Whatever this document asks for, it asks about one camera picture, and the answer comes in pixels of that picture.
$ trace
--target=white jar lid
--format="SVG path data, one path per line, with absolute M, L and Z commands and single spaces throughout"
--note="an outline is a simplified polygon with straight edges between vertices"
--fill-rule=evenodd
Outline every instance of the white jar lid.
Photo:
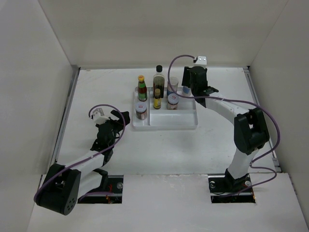
M 170 104 L 177 104 L 179 102 L 179 97 L 176 94 L 171 93 L 169 94 L 168 101 Z
M 135 110 L 138 113 L 144 113 L 147 110 L 147 104 L 145 102 L 137 102 L 135 104 Z

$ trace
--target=bottle cap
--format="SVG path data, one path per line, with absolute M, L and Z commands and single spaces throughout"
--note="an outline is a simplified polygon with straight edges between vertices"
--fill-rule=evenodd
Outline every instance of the bottle cap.
M 159 88 L 156 88 L 154 92 L 155 92 L 155 93 L 154 93 L 155 96 L 161 94 L 161 90 L 160 90 Z
M 161 65 L 157 65 L 157 66 L 156 66 L 156 71 L 157 71 L 158 73 L 162 72 L 162 70 L 163 70 L 163 68 L 162 68 Z
M 168 102 L 169 102 L 170 104 L 175 105 L 175 104 L 177 104 L 177 103 L 179 102 L 179 97 L 178 97 L 176 94 L 171 93 L 171 94 L 169 94 L 169 96 L 168 96 Z
M 138 113 L 144 113 L 147 110 L 147 104 L 145 102 L 137 102 L 135 104 L 135 110 Z
M 145 77 L 143 75 L 139 75 L 139 81 L 145 80 Z

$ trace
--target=table top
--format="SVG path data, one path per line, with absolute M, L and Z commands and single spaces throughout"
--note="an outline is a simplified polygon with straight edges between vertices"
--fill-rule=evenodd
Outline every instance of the table top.
M 134 89 L 139 75 L 152 86 L 153 69 L 81 70 L 68 117 L 58 163 L 71 162 L 86 154 L 96 139 L 98 129 L 87 117 L 97 104 L 111 104 L 120 111 L 133 111 Z M 171 76 L 180 83 L 183 68 L 173 68 Z M 253 101 L 242 68 L 209 67 L 208 83 L 226 98 Z M 103 108 L 105 115 L 112 109 Z M 232 162 L 236 146 L 233 125 L 216 112 L 197 103 L 198 126 L 195 130 L 136 131 L 126 127 L 114 154 L 103 167 L 109 174 L 219 174 Z M 257 156 L 270 149 L 269 143 Z M 271 154 L 256 162 L 274 169 Z
M 77 204 L 67 216 L 35 205 L 28 231 L 308 232 L 288 174 L 253 190 L 256 203 L 214 204 L 203 174 L 125 175 L 122 204 Z

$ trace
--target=white tray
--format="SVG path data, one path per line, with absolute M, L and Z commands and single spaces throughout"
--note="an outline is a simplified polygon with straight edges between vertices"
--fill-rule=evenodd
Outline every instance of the white tray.
M 138 88 L 134 91 L 133 127 L 139 131 L 155 130 L 194 130 L 197 128 L 197 108 L 194 99 L 180 98 L 177 110 L 168 110 L 167 88 L 164 88 L 164 98 L 161 99 L 161 108 L 154 109 L 153 87 L 147 88 L 147 118 L 140 120 L 136 117 L 135 103 L 139 102 Z

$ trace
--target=small yellow bottle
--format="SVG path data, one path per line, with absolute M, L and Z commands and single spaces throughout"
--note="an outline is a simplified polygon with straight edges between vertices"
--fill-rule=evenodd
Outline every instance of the small yellow bottle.
M 154 109 L 161 108 L 161 90 L 156 88 L 154 91 Z

